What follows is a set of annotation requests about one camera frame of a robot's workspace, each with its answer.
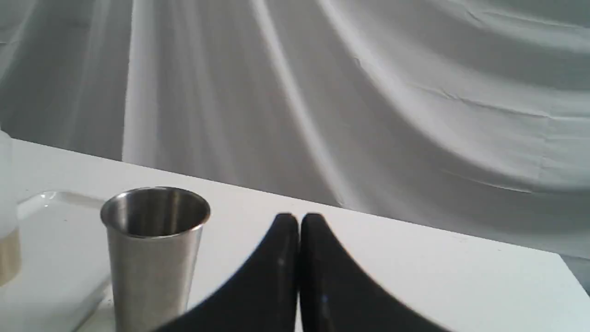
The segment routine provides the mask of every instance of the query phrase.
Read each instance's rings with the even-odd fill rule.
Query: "white tabletop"
[[[106,199],[152,185],[186,188],[205,197],[212,215],[199,250],[192,305],[240,267],[276,213],[289,211],[301,219],[315,211],[326,217],[351,256],[376,282],[451,331],[590,328],[590,298],[553,253],[23,141],[14,140],[13,162],[19,199],[45,190]],[[104,321],[112,317],[110,310],[104,304],[103,312],[83,330],[109,330],[111,325]],[[299,322],[296,329],[300,331]]]

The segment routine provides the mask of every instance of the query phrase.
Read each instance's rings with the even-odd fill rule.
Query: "white tray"
[[[22,268],[0,287],[0,330],[76,330],[109,285],[102,201],[46,191],[18,205]]]

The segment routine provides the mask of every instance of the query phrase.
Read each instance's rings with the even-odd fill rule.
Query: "wrinkled fabric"
[[[588,1],[2,7],[13,137],[590,258]]]

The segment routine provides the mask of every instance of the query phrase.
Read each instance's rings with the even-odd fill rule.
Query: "translucent bottle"
[[[12,139],[0,130],[0,286],[21,268],[17,204],[12,186]]]

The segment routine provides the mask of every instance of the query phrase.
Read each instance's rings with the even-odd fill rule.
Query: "cup rim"
[[[118,200],[119,198],[126,196],[128,194],[132,194],[132,193],[137,193],[139,191],[148,191],[148,190],[175,190],[175,191],[181,191],[184,194],[188,194],[196,199],[198,199],[199,201],[204,203],[205,206],[205,216],[202,218],[202,222],[200,222],[198,225],[193,226],[189,229],[183,230],[182,232],[179,233],[174,233],[174,234],[170,234],[170,235],[156,235],[156,236],[146,236],[146,235],[136,235],[136,234],[131,234],[131,233],[127,233],[122,231],[121,229],[114,227],[112,224],[110,223],[106,223],[104,220],[104,214],[106,213],[106,207],[110,204],[112,204],[114,201]],[[141,187],[141,188],[134,188],[134,189],[130,189],[130,190],[126,190],[123,191],[122,193],[116,194],[115,196],[109,198],[108,200],[106,200],[102,207],[100,208],[100,221],[103,223],[103,225],[105,225],[105,227],[107,227],[108,229],[112,229],[114,231],[116,231],[117,233],[126,236],[126,237],[131,237],[134,239],[170,239],[172,237],[177,237],[177,236],[181,236],[187,233],[191,233],[194,232],[198,229],[200,229],[211,217],[211,206],[209,205],[209,202],[204,199],[201,195],[194,193],[193,191],[187,190],[187,189],[182,189],[182,188],[177,188],[177,187],[167,187],[167,186],[161,186],[161,185],[157,185],[154,187]]]

